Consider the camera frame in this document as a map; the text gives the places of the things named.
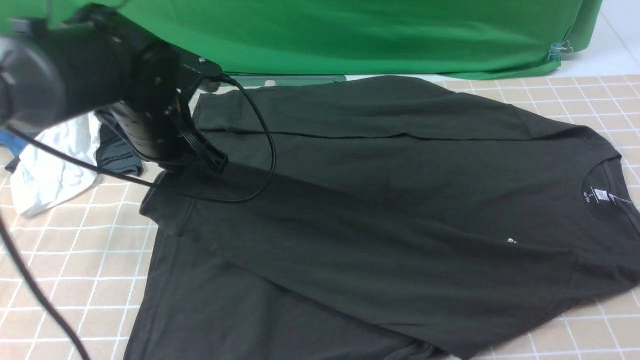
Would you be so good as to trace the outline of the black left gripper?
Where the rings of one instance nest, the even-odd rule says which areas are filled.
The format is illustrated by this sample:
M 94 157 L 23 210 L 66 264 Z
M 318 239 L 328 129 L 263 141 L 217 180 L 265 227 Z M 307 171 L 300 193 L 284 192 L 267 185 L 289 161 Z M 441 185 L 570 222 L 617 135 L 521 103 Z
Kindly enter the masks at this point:
M 178 102 L 181 68 L 179 53 L 165 42 L 131 55 L 123 98 L 106 107 L 118 123 L 114 131 L 144 161 L 165 170 L 186 166 L 192 152 L 211 172 L 222 175 L 228 155 L 197 130 L 189 106 Z

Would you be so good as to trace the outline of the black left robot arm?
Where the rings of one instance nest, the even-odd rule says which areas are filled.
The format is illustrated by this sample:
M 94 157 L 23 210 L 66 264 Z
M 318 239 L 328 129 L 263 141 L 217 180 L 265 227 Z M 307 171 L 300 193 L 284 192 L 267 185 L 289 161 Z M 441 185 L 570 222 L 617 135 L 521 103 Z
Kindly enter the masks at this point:
M 196 159 L 221 174 L 229 158 L 188 109 L 218 64 L 171 44 L 114 7 L 91 3 L 60 27 L 16 18 L 1 37 L 1 127 L 39 133 L 95 113 L 133 153 L 178 171 Z

